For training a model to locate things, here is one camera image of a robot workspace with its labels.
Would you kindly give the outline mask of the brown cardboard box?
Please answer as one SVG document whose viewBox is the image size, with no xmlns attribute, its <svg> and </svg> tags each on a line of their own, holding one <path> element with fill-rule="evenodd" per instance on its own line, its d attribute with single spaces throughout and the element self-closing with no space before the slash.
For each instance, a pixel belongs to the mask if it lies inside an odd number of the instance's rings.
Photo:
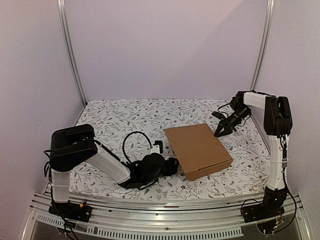
<svg viewBox="0 0 320 240">
<path fill-rule="evenodd" d="M 206 123 L 166 128 L 164 133 L 189 181 L 220 172 L 233 162 Z"/>
</svg>

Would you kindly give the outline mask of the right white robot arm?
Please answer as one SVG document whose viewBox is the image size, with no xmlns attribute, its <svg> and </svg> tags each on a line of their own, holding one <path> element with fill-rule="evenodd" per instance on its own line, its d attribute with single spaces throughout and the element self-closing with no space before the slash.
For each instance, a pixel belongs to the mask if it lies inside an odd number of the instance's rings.
<svg viewBox="0 0 320 240">
<path fill-rule="evenodd" d="M 214 132 L 217 138 L 236 132 L 236 127 L 251 116 L 252 108 L 263 110 L 263 129 L 270 144 L 270 172 L 266 187 L 271 191 L 285 189 L 288 143 L 293 127 L 289 99 L 257 91 L 238 91 L 225 106 L 230 106 L 233 112 L 227 115 L 217 110 L 211 114 L 219 119 Z"/>
</svg>

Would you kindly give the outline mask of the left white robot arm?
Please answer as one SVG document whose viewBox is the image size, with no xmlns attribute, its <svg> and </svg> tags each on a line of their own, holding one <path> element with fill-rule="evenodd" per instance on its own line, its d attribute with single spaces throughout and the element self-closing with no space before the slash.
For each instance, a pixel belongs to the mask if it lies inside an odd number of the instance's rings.
<svg viewBox="0 0 320 240">
<path fill-rule="evenodd" d="M 74 205 L 69 202 L 70 173 L 82 163 L 96 167 L 124 189 L 142 190 L 159 178 L 175 175 L 179 161 L 163 157 L 162 141 L 147 142 L 150 152 L 141 160 L 132 161 L 128 156 L 121 160 L 96 139 L 90 124 L 55 131 L 51 135 L 50 149 L 43 152 L 48 157 L 44 173 L 49 175 L 55 209 L 63 217 L 74 213 Z"/>
</svg>

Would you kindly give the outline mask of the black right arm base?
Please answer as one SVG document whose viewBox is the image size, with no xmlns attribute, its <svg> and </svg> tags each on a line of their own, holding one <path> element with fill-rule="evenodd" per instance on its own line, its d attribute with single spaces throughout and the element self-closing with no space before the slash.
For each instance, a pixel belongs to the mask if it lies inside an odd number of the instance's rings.
<svg viewBox="0 0 320 240">
<path fill-rule="evenodd" d="M 245 223 L 272 218 L 285 213 L 283 204 L 287 198 L 288 188 L 271 190 L 266 187 L 261 203 L 241 206 L 240 213 Z"/>
</svg>

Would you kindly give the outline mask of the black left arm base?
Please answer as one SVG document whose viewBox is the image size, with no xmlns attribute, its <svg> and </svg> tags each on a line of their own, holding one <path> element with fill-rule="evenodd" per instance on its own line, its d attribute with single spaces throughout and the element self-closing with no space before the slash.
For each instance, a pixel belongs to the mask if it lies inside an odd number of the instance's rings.
<svg viewBox="0 0 320 240">
<path fill-rule="evenodd" d="M 70 201 L 67 203 L 57 203 L 52 200 L 48 212 L 52 215 L 59 216 L 62 219 L 88 223 L 91 218 L 92 207 L 87 204 L 86 199 L 82 200 L 80 203 L 73 203 Z"/>
</svg>

